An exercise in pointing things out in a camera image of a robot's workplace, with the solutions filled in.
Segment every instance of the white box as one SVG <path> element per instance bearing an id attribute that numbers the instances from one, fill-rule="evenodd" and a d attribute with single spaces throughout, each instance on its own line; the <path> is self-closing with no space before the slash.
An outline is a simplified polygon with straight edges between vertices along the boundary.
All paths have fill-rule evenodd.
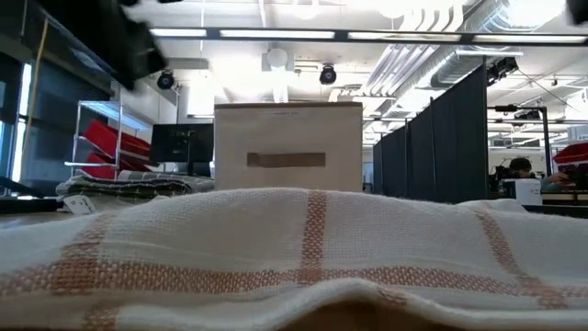
<path id="1" fill-rule="evenodd" d="M 215 187 L 362 191 L 361 103 L 216 105 Z"/>

